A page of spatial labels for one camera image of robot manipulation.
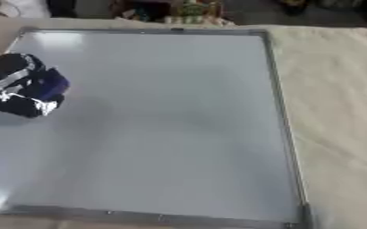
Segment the clutter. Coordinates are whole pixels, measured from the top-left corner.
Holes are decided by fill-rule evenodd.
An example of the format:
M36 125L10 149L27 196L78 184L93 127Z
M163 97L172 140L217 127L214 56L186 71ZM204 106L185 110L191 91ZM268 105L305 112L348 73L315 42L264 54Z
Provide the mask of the clutter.
M165 18L166 24L208 24L235 25L223 19L223 4L213 0L185 0L171 9L171 16Z
M0 112L36 118L64 102L69 81L34 55L0 55Z

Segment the whiteboard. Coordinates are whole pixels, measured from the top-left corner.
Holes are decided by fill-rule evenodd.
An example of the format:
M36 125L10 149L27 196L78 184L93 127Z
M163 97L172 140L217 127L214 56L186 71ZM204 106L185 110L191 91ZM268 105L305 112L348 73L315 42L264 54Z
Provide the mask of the whiteboard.
M260 33L33 30L9 51L72 86L49 117L0 114L0 209L298 222Z

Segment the crumpled cloth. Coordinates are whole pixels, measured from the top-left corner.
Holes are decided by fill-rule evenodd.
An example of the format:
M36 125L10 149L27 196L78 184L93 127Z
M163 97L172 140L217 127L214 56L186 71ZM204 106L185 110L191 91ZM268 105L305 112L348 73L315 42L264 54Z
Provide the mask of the crumpled cloth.
M169 28L126 20L9 20L0 17L0 54L22 26ZM187 28L219 29L215 26ZM267 29L317 228L367 228L367 29L238 26ZM50 219L0 217L0 228L133 229Z

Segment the aluminum frame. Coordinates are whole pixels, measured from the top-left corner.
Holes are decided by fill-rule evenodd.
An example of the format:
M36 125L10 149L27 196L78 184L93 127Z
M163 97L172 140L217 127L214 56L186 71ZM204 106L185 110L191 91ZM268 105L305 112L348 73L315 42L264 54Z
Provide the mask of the aluminum frame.
M291 183L298 199L298 222L269 222L255 220L238 220L214 218L205 216L174 216L162 214L136 213L110 210L90 210L83 208L33 207L33 206L4 206L0 215L6 216L38 216L55 219L79 219L84 221L110 222L139 225L172 225L172 226L207 226L207 227L242 227L254 229L284 229L312 228L311 211L303 188L303 178L296 158L290 125L286 116L285 100L283 98L280 79L274 61L270 35L266 30L188 30L172 29L118 29L118 30L58 30L23 28L17 38L5 50L10 53L18 41L27 33L106 33L106 34L164 34L164 35L228 35L228 36L258 36L263 40L269 65L269 76L277 112L280 116L280 131L285 140L286 161L291 172Z

